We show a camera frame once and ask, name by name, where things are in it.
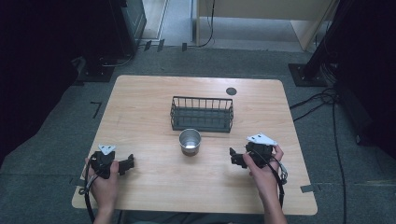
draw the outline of metal cup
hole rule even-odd
[[[201,144],[201,135],[195,129],[186,129],[180,133],[178,141],[184,155],[195,156]]]

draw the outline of gray carpet floor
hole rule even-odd
[[[80,175],[119,75],[279,79],[294,105],[324,90],[295,87],[291,78],[288,63],[306,63],[310,57],[265,50],[140,49],[132,61],[115,69],[108,83],[71,86],[39,133],[6,157],[0,173],[0,223],[90,222],[86,210],[72,206],[75,187],[69,181]],[[92,102],[103,103],[95,118],[97,105]],[[313,101],[291,114],[297,118],[318,104]],[[356,145],[341,105],[335,105],[334,116],[346,181],[346,222],[396,223],[396,161],[377,147]],[[331,105],[295,122],[318,213],[287,216],[289,223],[343,222],[343,182],[332,122]]]

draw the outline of wire basket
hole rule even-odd
[[[229,133],[233,127],[233,100],[174,96],[171,108],[174,131]]]

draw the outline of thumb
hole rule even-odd
[[[119,162],[113,161],[110,166],[110,174],[116,175],[119,172]]]
[[[257,170],[260,170],[260,168],[254,163],[254,160],[251,159],[250,155],[245,153],[242,155],[244,158],[245,163],[247,164],[247,167],[250,169],[250,171],[254,174],[257,172]]]

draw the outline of hand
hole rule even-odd
[[[110,177],[103,179],[99,176],[91,185],[91,193],[98,204],[98,213],[94,223],[110,223],[119,194],[118,172],[119,162],[113,161],[110,166]],[[93,175],[94,170],[90,167],[88,179]]]
[[[283,154],[280,146],[275,146],[274,158],[281,161]],[[277,182],[271,168],[268,166],[262,169],[259,168],[247,153],[243,155],[243,158],[259,190],[259,195],[265,210],[265,223],[287,223],[277,198]],[[270,164],[275,171],[279,169],[277,161],[270,161]]]

